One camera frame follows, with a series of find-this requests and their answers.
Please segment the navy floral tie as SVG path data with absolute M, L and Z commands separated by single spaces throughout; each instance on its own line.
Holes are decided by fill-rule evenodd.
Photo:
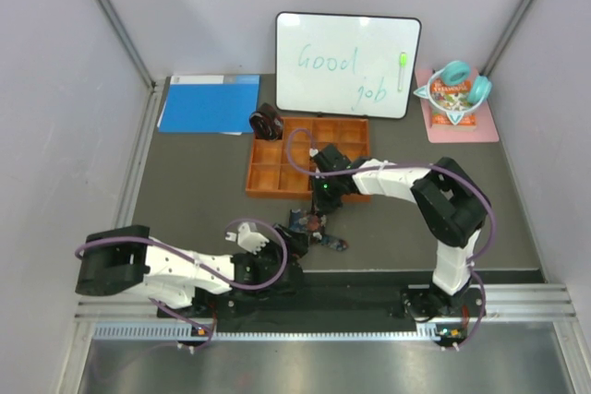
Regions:
M 327 217 L 315 211 L 292 209 L 289 213 L 288 227 L 296 232 L 305 233 L 309 238 L 309 248 L 320 245 L 337 252 L 346 251 L 348 243 L 326 232 Z

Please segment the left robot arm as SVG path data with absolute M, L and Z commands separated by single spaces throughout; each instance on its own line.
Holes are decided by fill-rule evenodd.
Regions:
M 299 260 L 309 248 L 305 234 L 280 224 L 264 234 L 254 221 L 241 220 L 225 238 L 240 252 L 216 256 L 174 247 L 143 225 L 92 234 L 75 252 L 80 261 L 75 292 L 133 294 L 196 317 L 214 302 L 255 304 L 302 288 Z

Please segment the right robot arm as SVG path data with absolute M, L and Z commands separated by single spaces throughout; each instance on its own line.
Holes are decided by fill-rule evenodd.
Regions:
M 488 215 L 488 199 L 451 158 L 430 169 L 370 157 L 350 160 L 336 146 L 311 149 L 312 208 L 320 215 L 335 212 L 350 195 L 393 197 L 417 206 L 437 240 L 436 267 L 428 289 L 411 296 L 408 312 L 424 321 L 452 316 L 464 306 L 471 280 L 468 258 Z

